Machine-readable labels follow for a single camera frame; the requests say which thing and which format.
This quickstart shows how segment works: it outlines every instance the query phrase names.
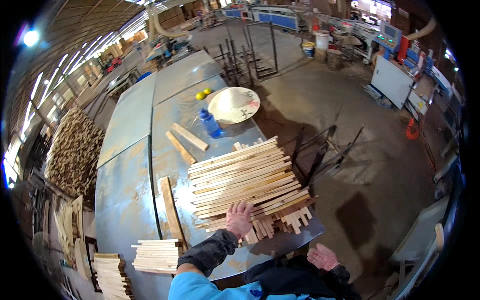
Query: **workbench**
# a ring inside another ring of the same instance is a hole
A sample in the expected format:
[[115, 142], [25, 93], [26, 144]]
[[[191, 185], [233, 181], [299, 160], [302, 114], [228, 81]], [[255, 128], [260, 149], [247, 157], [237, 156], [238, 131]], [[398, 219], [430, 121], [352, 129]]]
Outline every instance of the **workbench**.
[[[113, 112], [97, 166], [97, 243], [100, 252], [119, 253], [125, 259], [125, 272], [131, 279], [137, 300], [167, 299], [172, 280], [169, 274], [145, 273], [132, 266], [135, 248], [131, 245], [137, 244], [137, 240], [172, 237], [158, 188], [162, 177], [170, 179], [188, 246], [211, 235], [195, 227], [205, 220], [197, 219], [190, 203], [193, 194], [187, 177], [189, 165], [166, 138], [165, 132], [176, 122], [208, 143], [210, 147], [203, 152], [177, 135], [197, 161], [229, 153], [235, 142], [253, 145], [259, 137], [265, 139], [252, 118], [226, 127], [217, 139], [205, 132], [197, 116], [199, 109], [208, 105], [205, 100], [196, 100], [195, 95], [207, 87], [213, 91], [226, 87], [221, 72], [220, 66], [206, 52], [197, 52], [132, 86], [120, 96]], [[244, 272], [275, 254], [289, 253], [324, 232], [316, 217], [309, 223], [299, 235], [278, 232], [272, 239], [236, 249], [209, 279]]]

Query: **conical straw hat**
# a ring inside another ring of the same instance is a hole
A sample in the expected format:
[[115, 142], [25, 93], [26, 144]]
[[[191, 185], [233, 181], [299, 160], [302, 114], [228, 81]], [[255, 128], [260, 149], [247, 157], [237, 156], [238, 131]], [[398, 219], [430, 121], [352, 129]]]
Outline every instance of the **conical straw hat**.
[[214, 96], [208, 111], [217, 122], [235, 124], [253, 116], [260, 107], [256, 92], [245, 87], [230, 87]]

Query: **black apron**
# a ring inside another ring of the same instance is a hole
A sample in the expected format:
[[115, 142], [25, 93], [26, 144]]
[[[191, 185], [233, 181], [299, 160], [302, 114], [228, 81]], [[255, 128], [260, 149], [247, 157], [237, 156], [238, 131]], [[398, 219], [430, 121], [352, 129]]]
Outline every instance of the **black apron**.
[[288, 260], [286, 256], [258, 264], [245, 272], [245, 283], [260, 282], [260, 300], [269, 295], [309, 294], [311, 297], [335, 298], [320, 278], [319, 270], [305, 256], [298, 255]]

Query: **factory worker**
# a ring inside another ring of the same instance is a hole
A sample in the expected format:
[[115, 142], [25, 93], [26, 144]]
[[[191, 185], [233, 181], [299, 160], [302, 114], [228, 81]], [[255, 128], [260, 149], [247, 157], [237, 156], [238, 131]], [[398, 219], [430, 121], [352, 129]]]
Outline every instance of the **factory worker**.
[[283, 255], [258, 264], [245, 272], [246, 285], [219, 290], [207, 277], [235, 252], [238, 240], [252, 229], [252, 209], [253, 204], [245, 201], [231, 204], [227, 229], [218, 229], [179, 258], [169, 300], [361, 299], [348, 283], [350, 274], [335, 253], [322, 244], [316, 244], [306, 257], [297, 255], [288, 260]]

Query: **gloved hand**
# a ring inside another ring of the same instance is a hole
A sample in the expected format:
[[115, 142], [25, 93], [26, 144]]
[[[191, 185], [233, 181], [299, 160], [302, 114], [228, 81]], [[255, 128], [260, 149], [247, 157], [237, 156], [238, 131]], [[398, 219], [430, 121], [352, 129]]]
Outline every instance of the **gloved hand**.
[[324, 269], [325, 271], [330, 271], [340, 264], [336, 258], [335, 252], [322, 244], [317, 244], [317, 249], [310, 248], [308, 250], [307, 260], [317, 268]]
[[253, 203], [247, 205], [245, 200], [230, 204], [227, 210], [227, 230], [239, 240], [247, 235], [253, 227], [250, 222], [252, 210]]

